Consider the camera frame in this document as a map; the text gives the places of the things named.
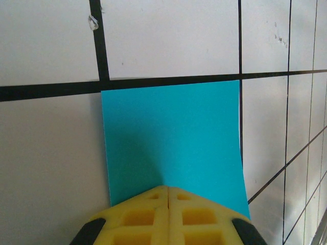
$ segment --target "blue paper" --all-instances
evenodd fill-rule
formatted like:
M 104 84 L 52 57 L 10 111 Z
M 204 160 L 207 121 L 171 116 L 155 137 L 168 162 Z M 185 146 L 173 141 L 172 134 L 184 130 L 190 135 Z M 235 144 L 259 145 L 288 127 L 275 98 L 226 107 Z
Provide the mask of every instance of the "blue paper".
M 239 81 L 102 92 L 111 205 L 175 186 L 247 217 Z

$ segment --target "black rubber pad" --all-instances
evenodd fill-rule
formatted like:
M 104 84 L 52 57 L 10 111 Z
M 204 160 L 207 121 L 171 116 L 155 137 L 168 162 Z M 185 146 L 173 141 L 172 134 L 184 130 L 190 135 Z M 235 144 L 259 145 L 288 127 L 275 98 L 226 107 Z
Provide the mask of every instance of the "black rubber pad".
M 105 223 L 104 218 L 97 218 L 86 223 L 77 233 L 71 245 L 93 245 Z
M 240 218 L 232 222 L 244 245 L 267 245 L 254 225 Z

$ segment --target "scuff mark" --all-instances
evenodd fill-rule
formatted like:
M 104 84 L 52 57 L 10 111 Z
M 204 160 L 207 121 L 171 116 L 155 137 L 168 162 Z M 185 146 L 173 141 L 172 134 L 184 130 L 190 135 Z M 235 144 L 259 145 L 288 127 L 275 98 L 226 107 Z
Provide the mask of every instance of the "scuff mark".
M 90 26 L 90 29 L 92 31 L 95 31 L 95 30 L 97 30 L 99 28 L 98 21 L 92 15 L 89 15 L 87 20 L 88 20 L 88 24 Z

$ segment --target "white tile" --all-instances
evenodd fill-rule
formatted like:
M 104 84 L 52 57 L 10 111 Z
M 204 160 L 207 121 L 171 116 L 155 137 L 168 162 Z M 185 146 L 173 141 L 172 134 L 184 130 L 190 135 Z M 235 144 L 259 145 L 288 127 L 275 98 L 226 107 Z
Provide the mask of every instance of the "white tile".
M 100 94 L 2 102 L 0 115 L 0 244 L 69 244 L 108 207 Z
M 101 1 L 112 78 L 239 72 L 237 1 Z
M 318 0 L 314 69 L 327 69 L 327 2 Z
M 322 134 L 309 145 L 307 201 L 320 182 Z
M 314 193 L 306 207 L 304 244 L 311 244 L 311 241 L 317 231 L 318 203 L 319 189 Z
M 310 140 L 324 127 L 327 73 L 313 74 Z
M 286 168 L 285 226 L 287 236 L 306 206 L 308 149 Z
M 242 1 L 243 73 L 287 71 L 290 1 Z
M 287 78 L 243 81 L 243 166 L 251 198 L 285 164 Z
M 289 78 L 287 161 L 309 142 L 311 83 L 311 74 Z
M 324 175 L 324 173 L 321 174 L 321 177 L 323 179 L 320 183 L 320 197 L 319 197 L 319 210 L 318 210 L 318 225 L 320 224 L 321 218 L 325 211 L 327 210 L 327 176 Z
M 269 245 L 282 244 L 283 201 L 284 173 L 249 205 L 251 221 Z
M 290 70 L 312 70 L 316 0 L 292 1 L 291 18 Z
M 98 80 L 88 1 L 2 1 L 0 85 Z
M 321 161 L 321 176 L 327 171 L 327 130 L 323 132 L 323 148 Z
M 296 223 L 291 234 L 285 233 L 285 239 L 287 238 L 285 245 L 295 245 L 295 244 L 303 244 L 303 233 L 305 230 L 305 214 L 303 213 Z

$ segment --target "yellow plastic part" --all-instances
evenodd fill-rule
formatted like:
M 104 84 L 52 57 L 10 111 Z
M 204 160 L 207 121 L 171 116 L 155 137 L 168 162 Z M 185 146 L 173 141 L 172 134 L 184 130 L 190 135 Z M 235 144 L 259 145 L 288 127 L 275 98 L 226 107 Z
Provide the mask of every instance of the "yellow plastic part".
M 250 220 L 184 191 L 159 186 L 104 210 L 94 245 L 242 245 L 232 219 Z

